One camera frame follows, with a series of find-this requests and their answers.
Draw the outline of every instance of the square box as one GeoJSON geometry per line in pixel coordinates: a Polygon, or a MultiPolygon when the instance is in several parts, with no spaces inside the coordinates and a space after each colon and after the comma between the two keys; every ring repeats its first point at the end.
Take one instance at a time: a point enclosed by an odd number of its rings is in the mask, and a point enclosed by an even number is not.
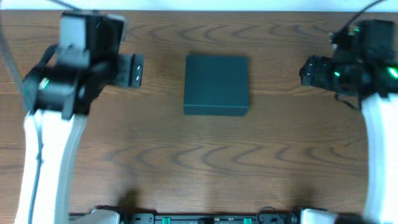
{"type": "Polygon", "coordinates": [[[185,114],[244,116],[248,109],[246,57],[187,55],[185,114]]]}

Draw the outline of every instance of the box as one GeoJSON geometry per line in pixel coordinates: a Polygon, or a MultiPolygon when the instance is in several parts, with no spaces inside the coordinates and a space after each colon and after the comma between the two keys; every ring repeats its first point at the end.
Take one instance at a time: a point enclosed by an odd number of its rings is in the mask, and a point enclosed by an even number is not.
{"type": "Polygon", "coordinates": [[[248,109],[246,57],[187,55],[185,114],[244,116],[248,109]]]}

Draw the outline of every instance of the white background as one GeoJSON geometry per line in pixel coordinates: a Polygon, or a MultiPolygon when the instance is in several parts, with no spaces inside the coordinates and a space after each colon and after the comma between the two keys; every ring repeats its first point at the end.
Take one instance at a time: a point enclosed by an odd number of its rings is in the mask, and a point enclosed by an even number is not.
{"type": "MultiPolygon", "coordinates": [[[[184,11],[358,11],[374,0],[65,0],[83,9],[184,11]]],[[[62,9],[46,0],[2,0],[1,9],[62,9]]],[[[398,0],[370,11],[398,12],[398,0]]]]}

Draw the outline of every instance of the dark green box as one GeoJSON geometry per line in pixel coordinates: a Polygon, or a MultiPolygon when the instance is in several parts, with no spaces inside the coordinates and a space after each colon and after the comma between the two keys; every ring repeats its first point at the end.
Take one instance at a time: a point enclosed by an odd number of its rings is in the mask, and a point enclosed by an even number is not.
{"type": "Polygon", "coordinates": [[[248,109],[246,57],[187,55],[185,114],[244,116],[248,109]]]}

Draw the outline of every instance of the wood grain surface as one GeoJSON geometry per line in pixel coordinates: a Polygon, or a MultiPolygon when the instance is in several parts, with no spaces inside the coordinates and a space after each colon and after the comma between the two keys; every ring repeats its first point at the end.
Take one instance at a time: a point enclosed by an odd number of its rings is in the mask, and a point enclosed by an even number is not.
{"type": "MultiPolygon", "coordinates": [[[[122,53],[146,57],[142,87],[105,88],[93,103],[75,163],[71,212],[99,204],[158,212],[251,212],[312,205],[360,212],[367,139],[357,111],[300,86],[313,54],[350,13],[122,12],[122,53]],[[184,116],[186,54],[247,55],[251,106],[243,117],[184,116]]],[[[58,41],[59,12],[3,11],[22,74],[58,41]]],[[[367,14],[392,19],[397,14],[367,14]]],[[[0,66],[0,223],[13,222],[24,162],[25,112],[0,66]]]]}

